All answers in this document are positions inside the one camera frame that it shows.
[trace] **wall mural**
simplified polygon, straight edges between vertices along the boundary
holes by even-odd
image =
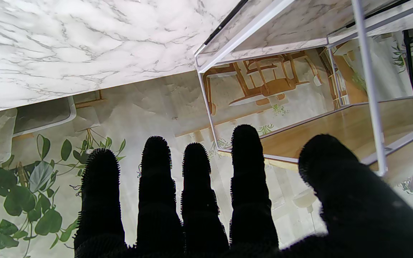
[[[23,258],[30,258],[28,251],[32,239],[54,234],[56,238],[50,247],[52,249],[58,242],[67,242],[72,237],[73,231],[78,227],[77,218],[62,228],[63,217],[56,210],[55,202],[55,195],[61,186],[52,186],[58,177],[67,173],[81,176],[93,149],[111,149],[113,145],[110,137],[102,137],[90,128],[87,129],[81,146],[73,147],[66,139],[61,152],[56,153],[59,155],[49,155],[51,141],[43,135],[38,134],[35,140],[39,160],[30,164],[13,163],[15,156],[11,155],[0,166],[0,196],[4,198],[4,209],[12,217],[25,218],[19,225],[6,219],[1,220],[0,249],[16,248],[21,241],[26,241],[28,245]],[[125,146],[126,141],[123,139],[118,148],[113,148],[117,160],[125,158],[119,156]],[[66,162],[71,155],[75,163]],[[71,187],[77,191],[76,196],[80,196],[80,185]]]

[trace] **marble pattern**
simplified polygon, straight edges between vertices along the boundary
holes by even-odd
[[[208,61],[209,58],[216,54],[231,38],[239,34],[257,14],[261,13],[273,1],[275,0],[248,0],[227,25],[202,49],[197,57],[197,66],[200,67]]]
[[[370,13],[390,2],[390,0],[362,1],[365,13]],[[293,1],[279,15],[226,55],[221,62],[325,45],[329,33],[353,20],[350,0]]]
[[[0,110],[194,70],[239,0],[0,0]]]

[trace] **white metal frame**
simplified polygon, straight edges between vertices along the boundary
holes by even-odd
[[[200,80],[200,86],[202,89],[203,93],[203,99],[205,101],[205,106],[206,110],[208,113],[208,120],[210,122],[210,126],[212,129],[213,133],[213,138],[214,142],[216,145],[216,148],[218,151],[223,151],[223,152],[231,152],[229,149],[221,149],[219,148],[218,145],[218,140],[216,138],[216,132],[214,129],[214,124],[213,120],[211,118],[211,113],[210,113],[210,107],[208,105],[208,100],[205,92],[205,85],[203,85],[203,79],[202,79],[202,74],[205,73],[208,69],[213,67],[214,65],[219,65],[219,64],[225,64],[225,63],[232,63],[236,62],[239,60],[230,60],[227,62],[221,62],[221,59],[225,57],[227,54],[229,54],[233,49],[235,49],[237,46],[239,46],[243,41],[245,41],[249,36],[254,34],[259,28],[261,28],[264,24],[266,24],[268,21],[270,21],[272,18],[274,18],[276,15],[278,15],[282,10],[284,10],[288,5],[290,5],[294,0],[276,0],[272,2],[266,9],[264,9],[259,15],[257,15],[248,25],[246,25],[236,36],[234,36],[228,43],[226,43],[219,51],[217,51],[213,57],[207,61],[205,64],[199,66],[197,62],[197,57],[200,54],[200,52],[205,48],[205,45],[202,45],[200,49],[197,50],[197,52],[194,54],[194,59],[195,63],[197,66],[197,73],[198,77]],[[352,6],[353,6],[353,13],[355,17],[355,22],[357,26],[357,32],[351,34],[350,36],[345,37],[344,39],[340,39],[334,43],[329,43],[328,40],[328,35],[326,35],[326,40],[327,40],[327,48],[329,51],[329,58],[331,60],[331,65],[333,66],[333,76],[334,76],[334,81],[336,84],[336,89],[339,92],[339,83],[337,82],[336,74],[335,74],[335,69],[334,69],[334,60],[332,57],[332,51],[331,48],[334,46],[337,46],[338,44],[341,44],[343,42],[349,41],[351,39],[354,39],[355,37],[359,38],[359,43],[360,43],[360,50],[361,50],[361,57],[363,60],[363,69],[364,69],[364,74],[365,74],[365,81],[366,81],[366,88],[367,88],[367,98],[369,100],[369,111],[371,115],[371,122],[372,122],[372,130],[374,133],[374,143],[375,143],[375,149],[376,153],[372,154],[371,156],[365,158],[362,160],[363,163],[367,164],[372,164],[375,161],[378,162],[379,165],[379,175],[385,175],[388,168],[386,164],[386,156],[391,154],[392,152],[398,150],[399,148],[405,146],[406,144],[410,143],[413,141],[413,132],[410,134],[407,134],[405,137],[399,139],[396,142],[393,142],[392,144],[387,146],[387,151],[385,151],[385,146],[384,146],[384,136],[383,136],[383,131],[382,131],[382,125],[380,121],[380,112],[379,112],[379,107],[378,107],[378,102],[376,99],[375,95],[375,85],[374,85],[374,74],[372,73],[372,67],[371,67],[371,57],[370,57],[370,52],[369,52],[369,46],[367,45],[367,32],[372,31],[374,29],[380,28],[381,26],[385,26],[388,23],[394,22],[400,18],[403,18],[407,15],[410,15],[413,13],[413,8],[406,10],[402,13],[399,13],[398,15],[385,19],[377,24],[374,24],[372,26],[369,26],[368,28],[365,27],[365,22],[364,22],[364,10],[361,5],[361,0],[351,0]],[[268,54],[267,56],[273,56],[276,54],[283,54],[283,53],[274,53],[274,54]],[[339,93],[339,102],[343,108],[348,108],[353,105],[347,105],[345,106],[343,104],[342,99],[340,98],[340,93]],[[274,155],[266,155],[264,154],[265,158],[269,159],[274,159],[274,160],[280,160],[284,162],[291,162],[291,163],[297,163],[298,160],[295,158],[290,158],[290,157],[279,157],[279,156],[274,156]]]

